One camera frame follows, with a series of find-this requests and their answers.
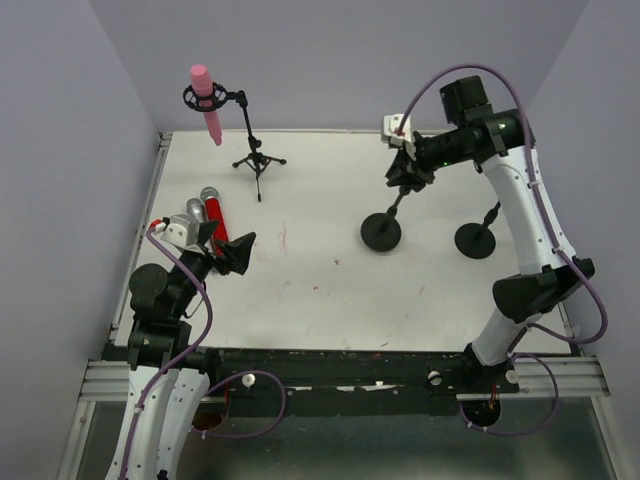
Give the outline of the black tripod shock mount stand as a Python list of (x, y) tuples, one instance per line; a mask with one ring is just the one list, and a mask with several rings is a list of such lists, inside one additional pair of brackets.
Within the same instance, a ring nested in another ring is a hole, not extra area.
[[(272, 163), (277, 163), (279, 165), (286, 165), (287, 161), (283, 158), (277, 158), (269, 155), (265, 155), (261, 151), (262, 141), (259, 140), (253, 132), (250, 116), (248, 112), (248, 99), (246, 96), (246, 92), (244, 90), (239, 91), (228, 91), (224, 86), (213, 82), (214, 85), (214, 95), (216, 98), (216, 107), (215, 110), (218, 111), (224, 107), (229, 102), (235, 102), (242, 111), (245, 129), (247, 133), (247, 142), (249, 146), (249, 153), (246, 157), (241, 160), (232, 163), (232, 167), (237, 169), (241, 165), (247, 165), (254, 174), (255, 183), (256, 183), (256, 197), (257, 201), (262, 201), (262, 193), (260, 186), (260, 178), (262, 174), (267, 170), (267, 168)], [(199, 106), (197, 97), (191, 87), (187, 86), (183, 90), (182, 94), (183, 103), (191, 110), (202, 113), (204, 109)]]

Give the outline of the pink microphone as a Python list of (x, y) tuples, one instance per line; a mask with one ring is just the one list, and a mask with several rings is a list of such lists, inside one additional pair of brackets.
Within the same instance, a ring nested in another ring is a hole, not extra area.
[(190, 79), (198, 104), (204, 109), (203, 116), (209, 136), (216, 146), (221, 146), (223, 141), (222, 128), (215, 110), (214, 85), (208, 68), (202, 64), (193, 65), (190, 68)]

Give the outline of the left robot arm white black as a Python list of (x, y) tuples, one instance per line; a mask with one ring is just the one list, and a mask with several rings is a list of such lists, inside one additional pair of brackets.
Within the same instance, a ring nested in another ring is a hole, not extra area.
[(206, 290), (212, 271), (246, 273), (256, 240), (253, 232), (231, 241), (204, 241), (216, 222), (199, 224), (192, 243), (177, 239), (177, 221), (152, 222), (147, 240), (173, 264), (166, 270), (147, 263), (131, 274), (133, 327), (127, 343), (128, 392), (118, 443), (107, 473), (110, 479), (154, 479), (163, 425), (171, 393), (185, 373), (209, 378), (207, 360), (193, 356), (214, 324), (214, 307)]

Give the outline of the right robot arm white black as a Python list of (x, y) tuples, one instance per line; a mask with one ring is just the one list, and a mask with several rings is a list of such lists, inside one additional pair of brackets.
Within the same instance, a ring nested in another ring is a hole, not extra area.
[(541, 179), (535, 140), (516, 109), (493, 110), (479, 76), (440, 90), (453, 130), (424, 137), (411, 129), (409, 113), (384, 116), (381, 139), (397, 154), (386, 173), (400, 196), (418, 192), (436, 171), (471, 161), (489, 181), (497, 209), (513, 238), (518, 271), (493, 284), (494, 311), (463, 353), (462, 371), (477, 379), (506, 365), (525, 332), (595, 273), (591, 259), (580, 258), (562, 229)]

